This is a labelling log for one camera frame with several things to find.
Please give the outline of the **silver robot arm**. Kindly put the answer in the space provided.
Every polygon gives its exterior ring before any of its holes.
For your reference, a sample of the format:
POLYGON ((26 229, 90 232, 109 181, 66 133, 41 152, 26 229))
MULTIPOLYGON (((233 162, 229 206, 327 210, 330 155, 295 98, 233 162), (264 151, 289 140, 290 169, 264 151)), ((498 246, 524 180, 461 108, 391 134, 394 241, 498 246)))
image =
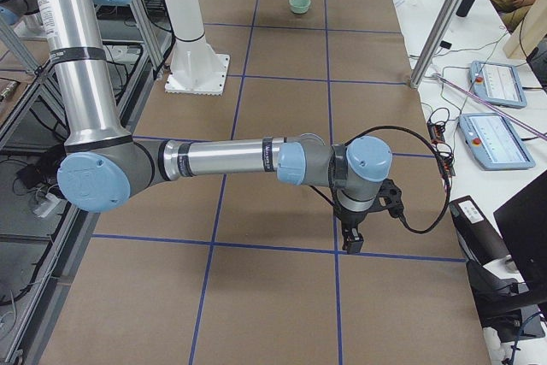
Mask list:
POLYGON ((93 0, 37 4, 69 126, 57 182, 76 207, 106 212, 153 185, 179 178, 274 173, 287 184, 328 188, 344 250, 356 254, 363 244, 359 224, 370 213, 398 206, 398 189, 388 177, 391 149, 375 137, 332 146, 311 133, 207 143, 137 142, 121 125, 93 0))

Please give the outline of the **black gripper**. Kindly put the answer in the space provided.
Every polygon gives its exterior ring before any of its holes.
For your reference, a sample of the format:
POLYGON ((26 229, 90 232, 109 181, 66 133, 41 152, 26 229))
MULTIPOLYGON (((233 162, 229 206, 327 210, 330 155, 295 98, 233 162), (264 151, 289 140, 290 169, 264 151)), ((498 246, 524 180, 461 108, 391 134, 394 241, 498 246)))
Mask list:
POLYGON ((341 222, 343 232, 343 250, 347 254, 359 254, 364 244, 364 238, 358 231, 359 225, 365 220, 370 213, 366 211, 351 211, 343 206, 335 208, 335 215, 341 222))

